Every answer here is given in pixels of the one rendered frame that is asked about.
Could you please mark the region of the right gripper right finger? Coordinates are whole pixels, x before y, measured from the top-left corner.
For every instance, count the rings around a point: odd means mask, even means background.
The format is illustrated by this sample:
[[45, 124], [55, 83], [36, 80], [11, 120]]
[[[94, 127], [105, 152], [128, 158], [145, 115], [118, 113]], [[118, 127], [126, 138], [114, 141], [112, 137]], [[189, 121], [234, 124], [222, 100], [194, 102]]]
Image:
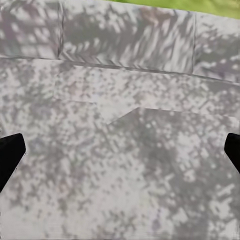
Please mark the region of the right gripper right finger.
[[240, 135], [229, 133], [225, 141], [224, 150], [240, 173]]

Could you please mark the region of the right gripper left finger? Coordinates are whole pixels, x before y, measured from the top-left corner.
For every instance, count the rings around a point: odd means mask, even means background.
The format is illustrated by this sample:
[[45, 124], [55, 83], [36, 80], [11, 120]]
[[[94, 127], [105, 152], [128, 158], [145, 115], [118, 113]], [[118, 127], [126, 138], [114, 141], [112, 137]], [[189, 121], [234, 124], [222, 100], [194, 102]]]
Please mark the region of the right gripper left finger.
[[25, 141], [21, 133], [0, 138], [0, 193], [25, 152]]

